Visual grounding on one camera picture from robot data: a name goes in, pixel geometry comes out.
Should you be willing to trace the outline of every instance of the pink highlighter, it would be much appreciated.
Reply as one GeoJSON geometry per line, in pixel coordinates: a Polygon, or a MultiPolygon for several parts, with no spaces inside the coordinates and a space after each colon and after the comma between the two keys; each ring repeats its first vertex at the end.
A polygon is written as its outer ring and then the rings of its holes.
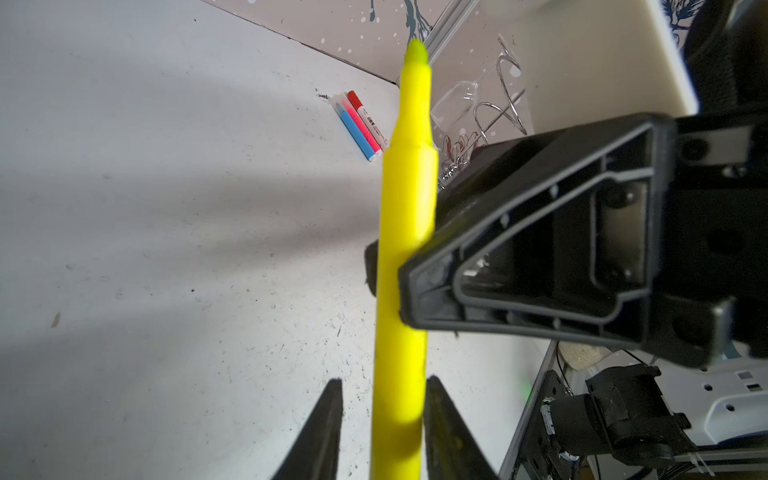
{"type": "Polygon", "coordinates": [[[371,135],[371,132],[368,131],[368,127],[366,127],[366,124],[362,122],[362,118],[357,114],[355,109],[352,107],[352,104],[349,103],[349,100],[344,98],[342,100],[342,104],[344,106],[344,109],[346,110],[346,113],[349,114],[350,117],[352,117],[352,120],[355,122],[355,125],[360,129],[362,132],[363,137],[366,138],[368,141],[368,144],[373,149],[374,154],[379,154],[382,150],[382,148],[379,146],[379,144],[376,143],[376,140],[373,139],[373,136],[371,135]]]}

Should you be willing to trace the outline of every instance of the patterned wall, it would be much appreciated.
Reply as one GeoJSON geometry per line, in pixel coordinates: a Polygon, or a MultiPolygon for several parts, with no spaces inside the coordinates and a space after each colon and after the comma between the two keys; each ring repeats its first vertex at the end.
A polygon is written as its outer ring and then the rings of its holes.
{"type": "Polygon", "coordinates": [[[423,40],[449,0],[204,0],[394,81],[411,38],[423,40]]]}

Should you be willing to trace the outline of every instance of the blue marker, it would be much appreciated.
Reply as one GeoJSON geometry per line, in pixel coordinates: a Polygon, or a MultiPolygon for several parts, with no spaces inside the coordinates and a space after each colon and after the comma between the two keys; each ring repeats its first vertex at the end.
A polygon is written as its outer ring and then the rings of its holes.
{"type": "Polygon", "coordinates": [[[346,125],[346,129],[349,130],[350,134],[352,134],[352,137],[355,139],[355,142],[357,142],[357,146],[360,147],[360,150],[365,154],[368,161],[372,161],[376,156],[376,153],[373,151],[371,145],[368,143],[360,129],[355,125],[355,121],[348,113],[346,113],[346,109],[341,104],[341,101],[337,101],[336,97],[331,97],[330,100],[333,102],[333,109],[336,110],[339,118],[341,118],[341,121],[346,125]]]}

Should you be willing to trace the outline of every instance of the table surface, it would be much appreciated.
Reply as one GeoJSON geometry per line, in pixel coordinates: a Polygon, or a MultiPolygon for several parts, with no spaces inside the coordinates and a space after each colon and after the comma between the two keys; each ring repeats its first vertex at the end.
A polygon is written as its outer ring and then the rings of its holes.
{"type": "MultiPolygon", "coordinates": [[[[269,478],[343,379],[367,477],[380,165],[398,90],[203,2],[0,5],[0,477],[269,478]]],[[[546,342],[430,335],[498,468],[546,342]]]]}

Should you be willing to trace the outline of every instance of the yellow marker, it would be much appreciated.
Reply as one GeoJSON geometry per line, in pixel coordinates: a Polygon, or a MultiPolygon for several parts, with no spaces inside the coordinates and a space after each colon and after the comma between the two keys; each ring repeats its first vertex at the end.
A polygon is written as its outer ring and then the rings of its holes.
{"type": "Polygon", "coordinates": [[[438,155],[429,125],[431,82],[426,48],[413,40],[400,75],[400,116],[383,161],[372,480],[418,480],[421,468],[427,334],[400,320],[397,270],[435,228],[438,155]]]}

